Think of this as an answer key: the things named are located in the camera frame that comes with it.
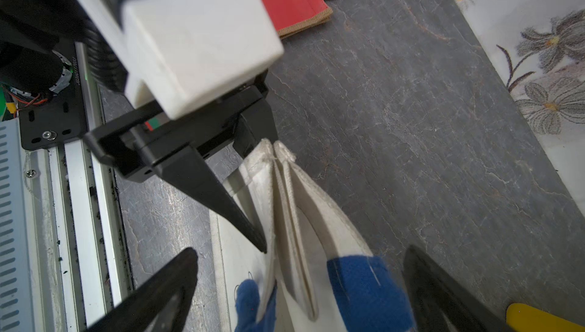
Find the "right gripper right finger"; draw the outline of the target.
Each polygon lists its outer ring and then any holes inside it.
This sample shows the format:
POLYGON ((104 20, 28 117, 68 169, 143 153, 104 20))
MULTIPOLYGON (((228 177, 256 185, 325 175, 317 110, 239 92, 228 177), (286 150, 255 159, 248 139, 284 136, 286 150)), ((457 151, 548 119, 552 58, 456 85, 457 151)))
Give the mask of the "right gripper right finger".
POLYGON ((512 331, 422 249, 405 252, 403 277, 418 331, 512 331))

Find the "white Doraemon canvas bag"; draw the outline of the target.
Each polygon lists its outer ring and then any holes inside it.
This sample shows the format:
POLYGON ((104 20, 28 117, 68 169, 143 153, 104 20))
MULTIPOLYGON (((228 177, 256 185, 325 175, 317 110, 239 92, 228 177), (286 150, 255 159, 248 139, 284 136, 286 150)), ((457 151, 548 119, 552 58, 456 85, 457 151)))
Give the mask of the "white Doraemon canvas bag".
POLYGON ((408 297, 385 262, 282 142, 262 140, 223 185, 268 246, 260 252, 211 215, 223 331, 236 329, 245 280, 257 286, 251 320, 258 330, 414 329, 408 297))

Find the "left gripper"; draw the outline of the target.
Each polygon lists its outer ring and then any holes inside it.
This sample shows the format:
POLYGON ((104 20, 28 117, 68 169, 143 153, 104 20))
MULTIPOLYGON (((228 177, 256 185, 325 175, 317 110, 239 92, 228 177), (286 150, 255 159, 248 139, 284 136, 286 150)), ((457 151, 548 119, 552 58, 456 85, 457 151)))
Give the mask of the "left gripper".
POLYGON ((190 198, 223 217, 266 253, 255 228, 204 159, 232 144, 246 158, 263 139, 278 140, 263 71, 249 82, 178 120, 148 103, 86 133, 84 143, 102 164, 141 183, 156 173, 190 198))

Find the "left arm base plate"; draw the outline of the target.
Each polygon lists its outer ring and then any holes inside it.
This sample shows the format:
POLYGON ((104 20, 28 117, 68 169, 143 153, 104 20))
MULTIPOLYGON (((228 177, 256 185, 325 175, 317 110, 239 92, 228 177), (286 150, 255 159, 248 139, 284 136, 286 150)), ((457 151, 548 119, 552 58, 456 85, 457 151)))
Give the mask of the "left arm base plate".
POLYGON ((80 139, 88 132, 88 123, 78 77, 73 77, 69 86, 49 103, 20 111, 18 121, 21 147, 27 151, 80 139))

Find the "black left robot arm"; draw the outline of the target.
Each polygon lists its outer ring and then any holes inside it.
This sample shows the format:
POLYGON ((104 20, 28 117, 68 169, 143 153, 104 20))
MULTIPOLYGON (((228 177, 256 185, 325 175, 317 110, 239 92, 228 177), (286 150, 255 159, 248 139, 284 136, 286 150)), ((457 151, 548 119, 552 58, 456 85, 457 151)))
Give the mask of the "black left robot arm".
POLYGON ((84 136, 93 155, 125 179, 161 178, 266 252, 206 163, 277 139, 264 80, 283 45, 262 0, 1 0, 1 80, 29 106, 64 86, 61 39, 84 44, 96 84, 132 105, 84 136))

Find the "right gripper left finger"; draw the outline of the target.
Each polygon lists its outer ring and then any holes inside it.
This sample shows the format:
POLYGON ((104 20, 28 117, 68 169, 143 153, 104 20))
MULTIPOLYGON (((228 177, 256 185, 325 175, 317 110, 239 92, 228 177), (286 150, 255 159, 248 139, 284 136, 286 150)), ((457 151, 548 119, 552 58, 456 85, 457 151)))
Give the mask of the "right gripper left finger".
POLYGON ((197 287, 198 255, 185 248, 89 331, 182 331, 197 287))

